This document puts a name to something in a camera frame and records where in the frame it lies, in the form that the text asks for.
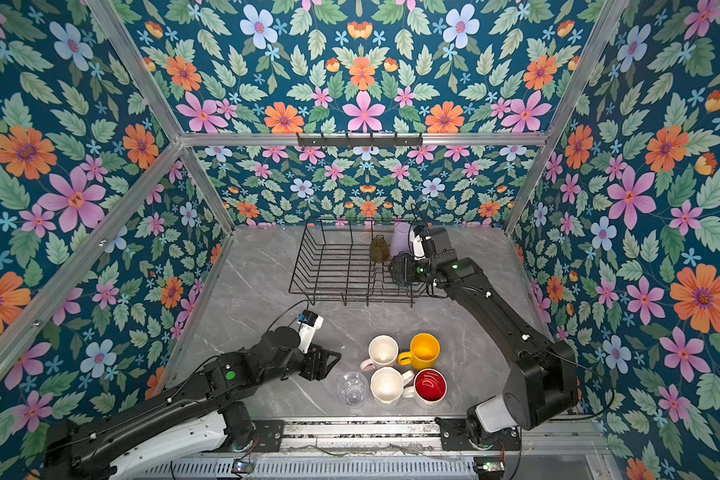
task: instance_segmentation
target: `yellow mug handle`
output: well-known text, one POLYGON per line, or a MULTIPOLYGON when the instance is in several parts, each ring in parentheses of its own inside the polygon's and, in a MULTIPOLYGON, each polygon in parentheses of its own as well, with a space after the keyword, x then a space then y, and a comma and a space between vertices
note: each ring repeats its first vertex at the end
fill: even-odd
POLYGON ((400 364, 400 366, 411 365, 411 353, 403 352, 398 355, 398 363, 400 364))

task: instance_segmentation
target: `floral wallpaper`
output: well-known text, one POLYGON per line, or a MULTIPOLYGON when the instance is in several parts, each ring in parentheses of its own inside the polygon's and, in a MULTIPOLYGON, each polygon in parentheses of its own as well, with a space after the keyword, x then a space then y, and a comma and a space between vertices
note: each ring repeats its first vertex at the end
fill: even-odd
POLYGON ((521 132, 547 127, 603 3, 147 1, 127 26, 186 131, 521 132))
POLYGON ((720 1, 636 3, 514 237, 625 476, 720 480, 720 1))
POLYGON ((164 143, 85 6, 0 2, 0 334, 164 143))
POLYGON ((501 226, 536 149, 451 145, 412 150, 282 146, 198 150, 232 220, 250 226, 327 218, 501 226))
POLYGON ((177 161, 0 384, 0 478, 39 468, 52 422, 152 397, 223 241, 177 161))

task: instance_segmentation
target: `mug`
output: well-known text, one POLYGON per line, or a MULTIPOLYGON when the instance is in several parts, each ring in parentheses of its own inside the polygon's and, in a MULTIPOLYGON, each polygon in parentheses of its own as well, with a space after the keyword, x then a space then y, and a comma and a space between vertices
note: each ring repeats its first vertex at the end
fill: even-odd
POLYGON ((419 333, 411 340, 411 351, 398 356, 401 366, 410 365, 416 370, 431 369, 440 356, 440 342, 429 333, 419 333))
POLYGON ((437 405, 448 391, 443 374, 434 369, 424 369, 416 374, 413 386, 403 389, 403 398, 413 398, 421 408, 437 405))
POLYGON ((376 370, 371 377, 374 402, 381 407, 393 407, 403 394, 403 387, 413 378, 413 372, 400 373, 390 366, 376 370))
POLYGON ((371 358, 360 364, 360 370, 390 366, 398 356, 398 343, 389 335, 379 335, 368 345, 368 355, 371 358))

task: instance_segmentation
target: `table surface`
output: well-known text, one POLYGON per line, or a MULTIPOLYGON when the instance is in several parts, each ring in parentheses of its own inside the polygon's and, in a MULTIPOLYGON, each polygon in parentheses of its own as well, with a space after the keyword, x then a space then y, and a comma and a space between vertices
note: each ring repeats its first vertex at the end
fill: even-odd
MULTIPOLYGON (((248 348, 285 308, 303 296, 288 293, 303 227, 236 230, 226 264, 193 338, 188 339, 178 379, 186 378, 209 356, 248 348)), ((506 301, 538 331, 549 335, 528 293, 513 249, 500 229, 448 229, 460 257, 479 264, 506 301)), ((281 320, 288 322, 294 309, 281 320)), ((419 298, 411 307, 400 303, 317 302, 310 310, 325 321, 314 343, 342 354, 328 377, 310 382, 294 376, 262 386, 245 400, 251 417, 294 416, 417 416, 464 415, 467 408, 497 395, 509 368, 494 341, 478 322, 451 300, 419 298), (428 332, 438 338, 441 354, 435 369, 448 382, 448 394, 435 408, 424 410, 412 398, 401 398, 392 408, 379 408, 373 398, 358 407, 346 406, 337 396, 338 380, 368 358, 368 343, 381 334, 409 350, 414 335, 428 332)), ((411 367, 396 368, 403 372, 411 367)), ((366 372, 368 380, 373 373, 366 372)))

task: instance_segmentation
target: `white mug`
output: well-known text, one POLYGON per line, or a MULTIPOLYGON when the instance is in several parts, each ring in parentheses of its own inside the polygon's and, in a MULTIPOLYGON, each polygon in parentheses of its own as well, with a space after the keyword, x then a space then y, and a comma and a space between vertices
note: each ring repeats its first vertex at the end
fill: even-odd
POLYGON ((413 385, 403 389, 403 398, 413 398, 421 408, 432 408, 445 398, 448 383, 442 373, 435 369, 424 369, 416 374, 413 385))
POLYGON ((394 406, 403 394, 403 387, 413 376, 411 370, 400 373, 390 366, 376 370, 371 377, 371 393, 376 405, 387 408, 394 406))
POLYGON ((371 358, 360 364, 360 370, 391 366, 398 359, 398 343, 389 335, 379 335, 368 345, 368 356, 371 358))

